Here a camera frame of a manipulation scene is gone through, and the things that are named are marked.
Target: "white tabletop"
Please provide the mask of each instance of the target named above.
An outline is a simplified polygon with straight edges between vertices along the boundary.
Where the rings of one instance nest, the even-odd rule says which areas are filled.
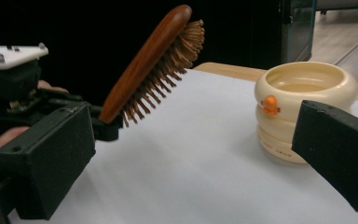
[[[12,224],[358,224],[307,164],[257,142],[254,82],[188,70],[150,115],[96,143],[51,220]],[[358,102],[353,107],[358,117]]]

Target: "orange duck beak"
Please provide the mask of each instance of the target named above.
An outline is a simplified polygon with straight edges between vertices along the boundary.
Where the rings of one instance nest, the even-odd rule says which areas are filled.
[[[273,116],[281,112],[281,109],[278,107],[277,98],[273,95],[267,96],[264,101],[261,101],[261,105],[264,112],[268,115]]]

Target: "wooden hairbrush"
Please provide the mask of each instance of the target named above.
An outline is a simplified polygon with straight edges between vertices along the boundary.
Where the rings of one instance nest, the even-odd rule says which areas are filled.
[[[128,127],[150,113],[145,103],[156,107],[149,96],[160,104],[158,95],[171,92],[166,84],[176,86],[172,78],[181,80],[177,74],[193,65],[204,42],[203,21],[188,22],[191,13],[181,5],[165,15],[109,92],[99,120],[110,123],[120,115]]]

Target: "hairbrush handle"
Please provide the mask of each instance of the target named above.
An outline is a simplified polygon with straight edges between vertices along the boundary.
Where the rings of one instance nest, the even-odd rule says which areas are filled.
[[[99,116],[101,121],[110,123],[119,114],[175,38],[182,33],[191,13],[191,7],[181,5],[166,14],[109,92]]]

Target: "floor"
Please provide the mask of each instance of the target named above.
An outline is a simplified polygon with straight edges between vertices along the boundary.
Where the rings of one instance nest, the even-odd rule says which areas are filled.
[[[310,61],[334,64],[357,44],[358,9],[316,13]]]

